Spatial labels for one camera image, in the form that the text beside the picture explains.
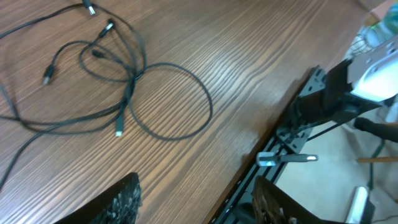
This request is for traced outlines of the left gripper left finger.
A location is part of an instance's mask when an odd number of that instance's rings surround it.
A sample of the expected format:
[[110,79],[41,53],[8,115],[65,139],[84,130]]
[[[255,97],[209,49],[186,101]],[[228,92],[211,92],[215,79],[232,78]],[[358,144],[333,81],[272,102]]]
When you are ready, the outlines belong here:
[[142,205],[139,176],[131,172],[58,224],[135,224]]

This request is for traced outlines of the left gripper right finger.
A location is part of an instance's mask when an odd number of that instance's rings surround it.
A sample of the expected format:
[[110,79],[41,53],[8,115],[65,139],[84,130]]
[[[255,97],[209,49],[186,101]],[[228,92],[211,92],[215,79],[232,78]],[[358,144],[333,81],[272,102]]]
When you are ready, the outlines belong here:
[[256,222],[260,224],[343,224],[318,218],[260,175],[255,179],[252,207]]

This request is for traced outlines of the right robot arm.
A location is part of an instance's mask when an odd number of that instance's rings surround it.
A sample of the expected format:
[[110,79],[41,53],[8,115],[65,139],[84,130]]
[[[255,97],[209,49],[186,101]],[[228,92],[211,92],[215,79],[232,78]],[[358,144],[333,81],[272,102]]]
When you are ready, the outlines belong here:
[[296,98],[292,126],[345,123],[397,95],[397,36],[326,72],[324,87]]

